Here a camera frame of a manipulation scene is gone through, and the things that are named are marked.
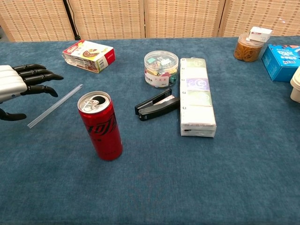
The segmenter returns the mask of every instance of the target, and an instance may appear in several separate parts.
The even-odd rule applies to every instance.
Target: coca-cola zero can
[[[93,91],[83,95],[77,106],[98,156],[103,160],[119,157],[123,147],[111,97]]]

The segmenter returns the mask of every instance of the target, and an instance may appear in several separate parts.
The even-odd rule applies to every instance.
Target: black robotic finger
[[[32,95],[32,94],[39,94],[39,93],[48,93],[53,97],[58,97],[58,94],[53,88],[48,86],[43,86],[43,85],[27,86],[27,91],[22,92],[21,95]]]
[[[31,69],[46,69],[46,67],[39,65],[39,64],[26,64],[26,65],[21,65],[21,66],[12,67],[12,68],[17,72],[22,72],[22,71],[31,70]]]
[[[52,72],[49,70],[46,70],[46,69],[32,69],[32,70],[28,70],[28,71],[19,72],[19,75],[22,78],[40,75],[40,74],[52,74]]]
[[[10,114],[10,113],[4,112],[2,109],[0,109],[0,120],[16,121],[16,120],[23,120],[25,118],[26,118],[26,115],[23,113]]]
[[[27,85],[36,85],[36,84],[40,84],[45,81],[62,80],[62,79],[64,79],[64,78],[57,74],[42,74],[42,75],[38,75],[38,76],[23,78],[24,82]]]

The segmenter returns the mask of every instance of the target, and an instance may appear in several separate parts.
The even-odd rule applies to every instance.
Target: woven panel
[[[223,8],[224,0],[146,0],[146,37],[215,37]]]
[[[144,38],[143,0],[70,0],[82,39]]]
[[[0,9],[10,41],[74,40],[62,0],[0,0]]]
[[[237,37],[253,26],[272,29],[274,36],[300,35],[300,1],[226,1],[219,36]]]

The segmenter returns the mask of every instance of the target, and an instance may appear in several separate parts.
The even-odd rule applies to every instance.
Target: tissue packets stack
[[[180,59],[181,136],[214,137],[216,120],[204,59]]]

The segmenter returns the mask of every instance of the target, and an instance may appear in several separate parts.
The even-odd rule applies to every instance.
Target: robotic hand
[[[21,95],[49,93],[57,97],[53,88],[40,84],[50,80],[62,80],[63,77],[52,73],[42,65],[27,64],[18,67],[0,66],[0,104]],[[25,114],[9,114],[0,109],[0,120],[23,120]]]

